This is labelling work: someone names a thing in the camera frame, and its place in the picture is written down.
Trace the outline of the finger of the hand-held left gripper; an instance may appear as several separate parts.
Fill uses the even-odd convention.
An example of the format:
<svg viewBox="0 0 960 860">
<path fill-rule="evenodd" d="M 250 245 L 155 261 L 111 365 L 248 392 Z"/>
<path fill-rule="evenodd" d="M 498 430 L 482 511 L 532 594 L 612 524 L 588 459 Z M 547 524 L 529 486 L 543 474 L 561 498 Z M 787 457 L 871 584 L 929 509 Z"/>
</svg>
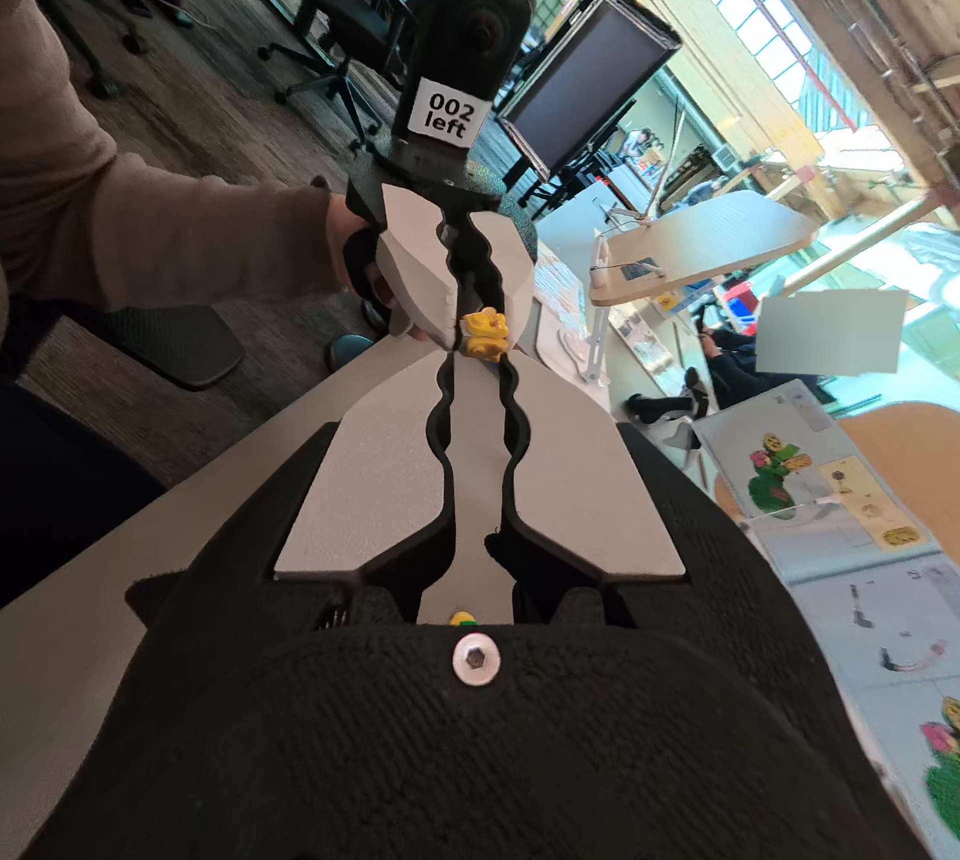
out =
<svg viewBox="0 0 960 860">
<path fill-rule="evenodd" d="M 412 190 L 389 183 L 381 189 L 386 226 L 378 238 L 377 266 L 397 301 L 391 319 L 402 311 L 400 326 L 415 327 L 443 349 L 454 350 L 459 283 L 440 237 L 443 211 Z"/>
<path fill-rule="evenodd" d="M 503 315 L 507 350 L 511 351 L 528 323 L 534 293 L 535 262 L 513 219 L 493 211 L 474 211 L 470 221 L 486 243 L 476 250 L 474 291 L 479 309 Z"/>
</svg>

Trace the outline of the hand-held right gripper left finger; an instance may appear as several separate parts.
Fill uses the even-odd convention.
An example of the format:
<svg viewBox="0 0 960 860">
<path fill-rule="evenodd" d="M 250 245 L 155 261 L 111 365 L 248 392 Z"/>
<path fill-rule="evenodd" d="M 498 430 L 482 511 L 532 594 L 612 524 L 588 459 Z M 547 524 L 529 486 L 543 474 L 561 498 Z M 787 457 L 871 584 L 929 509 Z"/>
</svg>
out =
<svg viewBox="0 0 960 860">
<path fill-rule="evenodd" d="M 343 415 L 279 552 L 276 580 L 383 588 L 405 621 L 417 621 L 425 591 L 455 554 L 453 394 L 453 354 L 436 350 Z"/>
</svg>

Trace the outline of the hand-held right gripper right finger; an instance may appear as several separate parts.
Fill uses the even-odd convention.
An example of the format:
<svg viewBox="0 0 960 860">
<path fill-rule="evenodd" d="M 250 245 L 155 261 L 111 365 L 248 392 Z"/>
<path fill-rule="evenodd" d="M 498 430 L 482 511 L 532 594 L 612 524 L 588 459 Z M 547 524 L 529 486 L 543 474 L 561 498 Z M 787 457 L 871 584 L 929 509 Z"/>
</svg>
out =
<svg viewBox="0 0 960 860">
<path fill-rule="evenodd" d="M 616 421 L 531 358 L 503 358 L 509 461 L 499 563 L 540 621 L 570 590 L 686 577 L 681 555 Z"/>
</svg>

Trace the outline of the yellow toy brick cluster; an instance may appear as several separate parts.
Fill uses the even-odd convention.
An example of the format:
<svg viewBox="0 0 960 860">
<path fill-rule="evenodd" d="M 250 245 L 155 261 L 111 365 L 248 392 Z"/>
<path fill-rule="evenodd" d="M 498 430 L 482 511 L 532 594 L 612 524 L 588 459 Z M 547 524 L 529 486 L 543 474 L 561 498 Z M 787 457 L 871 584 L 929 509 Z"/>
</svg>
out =
<svg viewBox="0 0 960 860">
<path fill-rule="evenodd" d="M 493 306 L 485 306 L 464 315 L 460 319 L 459 327 L 459 352 L 465 357 L 486 363 L 499 363 L 501 357 L 510 349 L 506 317 Z"/>
</svg>

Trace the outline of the person's left forearm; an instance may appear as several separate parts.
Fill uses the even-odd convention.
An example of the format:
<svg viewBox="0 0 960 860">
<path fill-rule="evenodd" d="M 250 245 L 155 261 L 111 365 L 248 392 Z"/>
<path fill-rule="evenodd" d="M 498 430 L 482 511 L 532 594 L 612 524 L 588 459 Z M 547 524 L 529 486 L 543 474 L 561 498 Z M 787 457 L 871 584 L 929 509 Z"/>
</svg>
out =
<svg viewBox="0 0 960 860">
<path fill-rule="evenodd" d="M 334 291 L 325 186 L 192 179 L 120 154 L 36 0 L 1 0 L 8 295 L 117 309 Z"/>
</svg>

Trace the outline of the person's left hand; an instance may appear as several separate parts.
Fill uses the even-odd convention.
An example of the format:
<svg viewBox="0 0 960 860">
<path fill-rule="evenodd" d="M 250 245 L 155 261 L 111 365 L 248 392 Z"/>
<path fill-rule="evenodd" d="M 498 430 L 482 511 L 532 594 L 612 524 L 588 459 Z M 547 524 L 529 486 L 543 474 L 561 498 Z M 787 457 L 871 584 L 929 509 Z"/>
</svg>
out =
<svg viewBox="0 0 960 860">
<path fill-rule="evenodd" d="M 344 196 L 333 195 L 329 202 L 325 232 L 338 284 L 363 300 L 394 309 L 397 299 L 376 260 L 378 231 L 347 207 Z"/>
</svg>

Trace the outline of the black office chair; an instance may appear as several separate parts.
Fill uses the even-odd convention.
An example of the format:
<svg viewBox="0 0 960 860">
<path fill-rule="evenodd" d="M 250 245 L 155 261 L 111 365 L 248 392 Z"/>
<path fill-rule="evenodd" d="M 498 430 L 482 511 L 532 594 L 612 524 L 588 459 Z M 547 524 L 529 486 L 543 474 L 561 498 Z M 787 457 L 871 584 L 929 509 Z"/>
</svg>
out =
<svg viewBox="0 0 960 860">
<path fill-rule="evenodd" d="M 262 0 L 293 34 L 301 49 L 277 41 L 257 48 L 261 62 L 282 56 L 310 72 L 300 82 L 273 90 L 273 100 L 287 107 L 294 95 L 321 90 L 329 100 L 338 99 L 353 130 L 348 149 L 368 146 L 382 129 L 378 110 L 355 85 L 356 65 L 402 86 L 405 64 L 402 40 L 414 27 L 414 17 L 405 0 L 300 0 L 290 12 L 280 0 Z"/>
</svg>

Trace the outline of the black monitor on stand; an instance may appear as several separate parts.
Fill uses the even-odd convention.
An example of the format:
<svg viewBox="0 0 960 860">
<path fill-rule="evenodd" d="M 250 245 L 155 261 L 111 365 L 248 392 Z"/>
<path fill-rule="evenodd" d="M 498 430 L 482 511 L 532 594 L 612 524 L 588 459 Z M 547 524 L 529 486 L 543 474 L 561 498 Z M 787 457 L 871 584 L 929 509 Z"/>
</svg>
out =
<svg viewBox="0 0 960 860">
<path fill-rule="evenodd" d="M 637 0 L 587 0 L 496 114 L 519 153 L 502 178 L 506 188 L 528 170 L 540 182 L 558 177 L 681 43 Z"/>
</svg>

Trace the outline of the toy brick instruction booklet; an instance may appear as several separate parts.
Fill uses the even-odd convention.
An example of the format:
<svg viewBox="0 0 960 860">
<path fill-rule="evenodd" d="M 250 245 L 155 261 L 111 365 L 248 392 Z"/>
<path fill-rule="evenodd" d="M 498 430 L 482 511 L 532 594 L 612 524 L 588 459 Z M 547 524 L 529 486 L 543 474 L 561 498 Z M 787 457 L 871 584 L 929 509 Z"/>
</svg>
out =
<svg viewBox="0 0 960 860">
<path fill-rule="evenodd" d="M 695 422 L 812 629 L 868 756 L 934 858 L 958 858 L 958 564 L 794 381 Z"/>
</svg>

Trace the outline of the person's leg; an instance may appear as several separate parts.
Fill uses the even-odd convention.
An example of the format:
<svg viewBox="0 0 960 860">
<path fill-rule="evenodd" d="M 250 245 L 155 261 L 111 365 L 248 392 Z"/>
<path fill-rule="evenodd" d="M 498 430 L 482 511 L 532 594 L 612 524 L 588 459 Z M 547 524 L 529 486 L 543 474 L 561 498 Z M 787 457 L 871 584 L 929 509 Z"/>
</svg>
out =
<svg viewBox="0 0 960 860">
<path fill-rule="evenodd" d="M 17 384 L 62 310 L 13 295 L 2 340 L 1 605 L 165 493 L 96 431 Z"/>
</svg>

